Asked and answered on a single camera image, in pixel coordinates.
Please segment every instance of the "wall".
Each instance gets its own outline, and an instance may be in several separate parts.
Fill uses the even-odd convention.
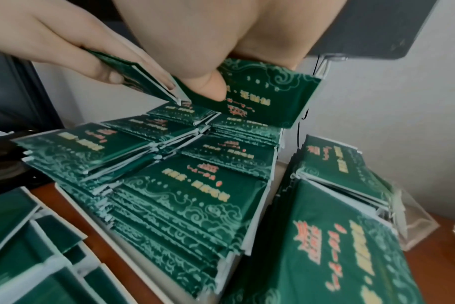
[[[72,71],[38,64],[69,123],[136,115],[162,101]],[[313,60],[300,69],[313,70]],[[301,124],[306,133],[358,146],[367,163],[427,210],[455,218],[455,0],[441,0],[408,56],[333,63]],[[296,150],[296,128],[280,159]]]

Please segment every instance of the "gray wall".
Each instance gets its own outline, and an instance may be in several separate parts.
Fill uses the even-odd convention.
[[[143,113],[163,103],[45,64],[37,69],[62,119],[77,124]],[[311,73],[313,59],[300,70]],[[455,0],[440,0],[408,56],[333,63],[312,101],[306,133],[358,146],[367,163],[428,211],[455,218]],[[296,129],[280,155],[296,149]]]

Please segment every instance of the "hand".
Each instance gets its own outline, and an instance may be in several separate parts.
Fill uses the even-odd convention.
[[[123,83],[121,74],[82,47],[138,62],[169,89],[175,87],[169,73],[146,52],[65,0],[0,0],[1,52]]]
[[[226,98],[226,57],[294,70],[346,0],[114,0],[144,49],[193,91]]]

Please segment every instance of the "desk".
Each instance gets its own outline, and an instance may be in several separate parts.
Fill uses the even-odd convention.
[[[48,207],[88,235],[86,245],[105,263],[131,295],[142,303],[160,304],[158,297],[98,235],[86,220],[49,184],[32,191]],[[422,241],[406,258],[428,304],[455,304],[454,221],[433,215],[440,228]]]

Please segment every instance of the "person's right hand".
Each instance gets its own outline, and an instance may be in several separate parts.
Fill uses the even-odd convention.
[[[65,0],[0,0],[0,51],[71,68],[88,77],[121,84],[121,74],[88,48],[140,63],[169,89],[170,75],[146,52],[89,12]]]

